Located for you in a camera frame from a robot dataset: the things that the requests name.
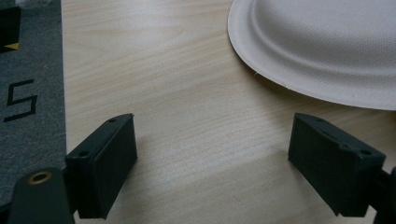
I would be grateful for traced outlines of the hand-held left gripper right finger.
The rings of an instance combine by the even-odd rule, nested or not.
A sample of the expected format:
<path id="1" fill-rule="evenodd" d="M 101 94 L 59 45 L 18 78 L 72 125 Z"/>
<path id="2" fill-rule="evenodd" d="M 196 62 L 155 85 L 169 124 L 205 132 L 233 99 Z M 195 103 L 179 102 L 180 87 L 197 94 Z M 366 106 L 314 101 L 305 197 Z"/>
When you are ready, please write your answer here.
<path id="1" fill-rule="evenodd" d="M 324 119 L 294 115 L 289 161 L 336 215 L 366 214 L 371 180 L 382 170 L 385 158 Z"/>

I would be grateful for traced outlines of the white paper plate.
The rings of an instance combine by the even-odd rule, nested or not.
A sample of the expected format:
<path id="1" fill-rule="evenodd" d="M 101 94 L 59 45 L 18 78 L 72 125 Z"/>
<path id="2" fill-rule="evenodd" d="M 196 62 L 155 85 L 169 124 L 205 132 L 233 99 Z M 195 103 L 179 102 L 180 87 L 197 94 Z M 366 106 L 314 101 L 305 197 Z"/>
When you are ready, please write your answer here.
<path id="1" fill-rule="evenodd" d="M 327 102 L 396 111 L 396 0 L 233 0 L 241 60 Z"/>

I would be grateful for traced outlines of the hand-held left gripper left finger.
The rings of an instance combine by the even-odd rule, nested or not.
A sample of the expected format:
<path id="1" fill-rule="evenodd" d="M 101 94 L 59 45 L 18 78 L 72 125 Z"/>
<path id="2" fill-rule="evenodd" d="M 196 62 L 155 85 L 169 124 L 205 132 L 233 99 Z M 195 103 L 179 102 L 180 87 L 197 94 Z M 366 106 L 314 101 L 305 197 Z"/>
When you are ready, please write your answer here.
<path id="1" fill-rule="evenodd" d="M 107 218 L 136 160 L 132 114 L 105 121 L 65 157 L 81 218 Z"/>

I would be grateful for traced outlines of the black stand base with stripes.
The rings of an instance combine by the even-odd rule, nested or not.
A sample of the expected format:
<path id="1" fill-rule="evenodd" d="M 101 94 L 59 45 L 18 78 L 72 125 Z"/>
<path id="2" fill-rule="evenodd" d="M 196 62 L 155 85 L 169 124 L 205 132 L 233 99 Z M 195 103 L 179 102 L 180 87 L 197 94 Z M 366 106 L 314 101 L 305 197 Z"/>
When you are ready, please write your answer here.
<path id="1" fill-rule="evenodd" d="M 19 48 L 21 10 L 18 7 L 0 9 L 0 53 Z"/>

